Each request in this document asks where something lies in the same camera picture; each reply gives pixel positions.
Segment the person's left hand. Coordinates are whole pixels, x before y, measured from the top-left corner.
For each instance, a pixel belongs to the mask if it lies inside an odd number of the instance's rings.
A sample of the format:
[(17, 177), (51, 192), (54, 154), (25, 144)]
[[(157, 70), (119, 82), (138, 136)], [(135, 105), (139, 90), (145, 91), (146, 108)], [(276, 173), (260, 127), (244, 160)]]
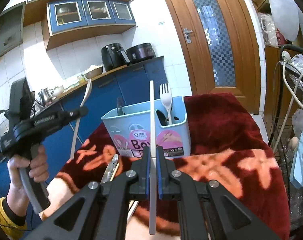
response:
[(32, 160), (17, 154), (13, 155), (7, 162), (7, 168), (11, 181), (6, 196), (7, 204), (15, 215), (24, 217), (29, 204), (29, 194), (23, 187), (20, 170), (28, 170), (29, 180), (34, 181), (35, 184), (40, 184), (45, 189), (44, 182), (48, 179), (49, 173), (44, 146), (39, 145), (38, 154)]

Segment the yellow sleeved left forearm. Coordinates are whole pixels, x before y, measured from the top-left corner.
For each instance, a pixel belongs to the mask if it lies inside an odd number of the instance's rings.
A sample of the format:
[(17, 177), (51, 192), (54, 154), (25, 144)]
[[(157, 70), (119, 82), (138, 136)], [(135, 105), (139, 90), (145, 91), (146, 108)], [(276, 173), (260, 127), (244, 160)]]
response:
[(27, 229), (26, 216), (16, 215), (5, 197), (0, 198), (0, 238), (20, 239)]

